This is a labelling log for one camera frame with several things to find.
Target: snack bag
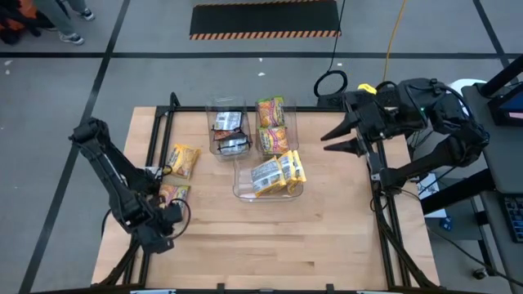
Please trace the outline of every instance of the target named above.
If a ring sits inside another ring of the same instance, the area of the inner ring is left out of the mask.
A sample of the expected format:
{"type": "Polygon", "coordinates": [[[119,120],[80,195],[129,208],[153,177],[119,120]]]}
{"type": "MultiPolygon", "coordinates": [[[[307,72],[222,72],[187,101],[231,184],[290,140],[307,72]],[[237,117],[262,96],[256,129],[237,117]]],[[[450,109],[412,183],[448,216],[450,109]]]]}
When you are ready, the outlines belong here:
{"type": "Polygon", "coordinates": [[[261,127],[282,127],[285,125],[284,98],[276,96],[257,102],[261,127]]]}
{"type": "Polygon", "coordinates": [[[233,140],[239,139],[242,136],[246,136],[241,132],[242,130],[238,127],[231,131],[214,131],[213,140],[233,140]]]}
{"type": "Polygon", "coordinates": [[[285,186],[284,172],[276,156],[253,168],[251,177],[256,197],[276,187],[285,186]]]}
{"type": "Polygon", "coordinates": [[[200,152],[200,149],[194,149],[188,145],[175,144],[174,150],[167,160],[167,165],[172,168],[172,174],[189,179],[200,152]]]}
{"type": "Polygon", "coordinates": [[[307,178],[305,177],[305,171],[303,170],[302,166],[302,160],[300,160],[300,155],[296,150],[293,151],[293,163],[296,170],[296,177],[295,180],[291,179],[290,182],[287,183],[287,191],[289,193],[294,192],[296,186],[299,183],[304,183],[307,181],[307,178]]]}
{"type": "MultiPolygon", "coordinates": [[[[284,172],[284,179],[287,185],[297,180],[296,178],[296,168],[294,166],[293,151],[287,151],[282,156],[278,158],[279,164],[281,164],[281,169],[284,172]]],[[[281,190],[283,187],[274,188],[271,193],[276,193],[281,190]]]]}
{"type": "Polygon", "coordinates": [[[267,154],[283,154],[288,151],[285,127],[260,127],[260,142],[267,154]]]}
{"type": "Polygon", "coordinates": [[[224,155],[242,154],[248,150],[248,144],[249,142],[247,141],[247,137],[237,140],[226,140],[220,142],[218,151],[224,155]]]}
{"type": "Polygon", "coordinates": [[[239,111],[219,112],[212,129],[214,131],[232,131],[242,126],[242,113],[239,111]]]}
{"type": "MultiPolygon", "coordinates": [[[[165,208],[169,203],[172,202],[173,199],[183,199],[187,201],[187,194],[189,194],[189,186],[188,185],[168,185],[168,184],[162,184],[160,185],[160,191],[159,196],[162,199],[162,203],[160,204],[161,208],[165,208]]],[[[181,209],[181,215],[183,216],[183,211],[186,208],[186,205],[182,201],[174,201],[175,204],[180,206],[181,209]]]]}

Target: person's leg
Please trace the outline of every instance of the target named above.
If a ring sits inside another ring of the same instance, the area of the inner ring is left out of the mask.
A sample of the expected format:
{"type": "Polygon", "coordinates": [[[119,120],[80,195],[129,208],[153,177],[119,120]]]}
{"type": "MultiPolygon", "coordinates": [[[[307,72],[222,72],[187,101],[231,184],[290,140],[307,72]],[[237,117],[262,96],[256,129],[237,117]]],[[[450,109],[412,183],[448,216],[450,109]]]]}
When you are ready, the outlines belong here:
{"type": "Polygon", "coordinates": [[[75,33],[71,20],[54,0],[33,0],[33,3],[61,33],[66,36],[75,33]]]}
{"type": "Polygon", "coordinates": [[[85,0],[69,0],[68,2],[71,8],[78,13],[84,12],[87,9],[85,0]]]}
{"type": "Polygon", "coordinates": [[[83,19],[89,21],[94,20],[95,15],[85,5],[85,0],[69,0],[69,5],[76,11],[83,19]]]}

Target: yellow cable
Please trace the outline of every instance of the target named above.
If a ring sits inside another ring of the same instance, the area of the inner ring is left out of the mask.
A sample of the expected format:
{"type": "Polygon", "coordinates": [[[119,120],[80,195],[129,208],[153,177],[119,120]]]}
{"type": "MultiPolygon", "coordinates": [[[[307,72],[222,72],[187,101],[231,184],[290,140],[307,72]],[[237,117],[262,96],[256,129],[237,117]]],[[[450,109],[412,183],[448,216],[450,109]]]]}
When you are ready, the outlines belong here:
{"type": "Polygon", "coordinates": [[[405,9],[406,3],[407,3],[407,0],[403,0],[403,3],[401,4],[400,14],[398,15],[398,19],[396,20],[394,29],[392,30],[391,40],[389,40],[389,47],[387,48],[387,57],[385,57],[385,69],[383,70],[383,80],[382,80],[383,82],[385,82],[385,79],[387,78],[387,70],[389,69],[389,55],[391,54],[392,41],[394,40],[394,37],[396,36],[396,31],[398,30],[398,26],[400,25],[401,18],[403,17],[403,10],[405,9]]]}

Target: wooden table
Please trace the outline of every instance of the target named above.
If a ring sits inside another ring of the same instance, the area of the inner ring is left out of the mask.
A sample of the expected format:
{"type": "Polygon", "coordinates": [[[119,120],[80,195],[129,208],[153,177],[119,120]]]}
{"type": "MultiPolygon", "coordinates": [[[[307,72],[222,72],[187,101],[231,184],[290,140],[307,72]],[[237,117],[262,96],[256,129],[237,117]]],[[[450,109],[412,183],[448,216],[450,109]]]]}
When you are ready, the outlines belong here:
{"type": "MultiPolygon", "coordinates": [[[[249,115],[254,122],[254,114],[249,115]]],[[[206,114],[175,113],[171,144],[202,149],[190,179],[193,218],[174,249],[151,257],[147,287],[213,289],[225,283],[227,289],[323,290],[326,283],[333,283],[337,290],[386,289],[378,228],[369,209],[365,159],[325,152],[326,144],[320,142],[342,117],[338,113],[297,114],[299,152],[308,179],[298,199],[243,203],[232,192],[232,163],[219,163],[209,152],[206,114]]],[[[137,167],[145,165],[153,121],[154,108],[134,109],[124,153],[137,167]]],[[[163,130],[159,134],[162,140],[163,130]]],[[[157,146],[156,160],[160,143],[157,146]]],[[[385,148],[389,166],[409,161],[403,137],[387,141],[385,148]]],[[[416,192],[414,185],[405,188],[416,192]]],[[[398,195],[396,207],[405,249],[427,277],[438,283],[418,200],[398,195]]],[[[129,241],[129,235],[110,217],[94,283],[113,269],[129,241]]],[[[139,252],[133,281],[137,281],[141,257],[139,252]]],[[[392,262],[396,284],[400,284],[394,254],[392,262]]]]}

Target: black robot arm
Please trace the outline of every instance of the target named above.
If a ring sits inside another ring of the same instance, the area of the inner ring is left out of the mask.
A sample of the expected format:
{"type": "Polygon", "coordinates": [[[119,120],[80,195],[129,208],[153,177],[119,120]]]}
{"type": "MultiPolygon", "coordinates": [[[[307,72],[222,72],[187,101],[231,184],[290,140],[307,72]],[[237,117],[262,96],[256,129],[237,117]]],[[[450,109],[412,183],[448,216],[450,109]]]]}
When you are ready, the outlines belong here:
{"type": "Polygon", "coordinates": [[[330,140],[355,129],[355,138],[324,149],[366,155],[373,180],[379,180],[384,191],[402,187],[408,179],[438,167],[466,167],[478,159],[489,143],[489,134],[475,122],[470,109],[468,115],[463,114],[460,101],[464,101],[459,93],[437,80],[417,78],[403,81],[394,86],[393,93],[397,102],[394,109],[380,105],[380,92],[377,95],[364,91],[336,94],[343,103],[346,116],[340,125],[321,138],[330,140]],[[400,168],[384,167],[372,144],[424,130],[429,120],[434,131],[449,136],[423,158],[400,168]]]}
{"type": "Polygon", "coordinates": [[[107,124],[89,118],[69,137],[80,148],[109,193],[109,205],[116,221],[134,234],[146,253],[173,248],[173,225],[182,220],[181,208],[171,203],[159,207],[160,180],[152,172],[136,168],[113,145],[107,124]]]}
{"type": "Polygon", "coordinates": [[[475,162],[488,143],[485,131],[475,122],[447,136],[428,155],[400,168],[383,168],[380,181],[383,189],[403,187],[408,179],[428,173],[438,167],[466,167],[475,162]]]}

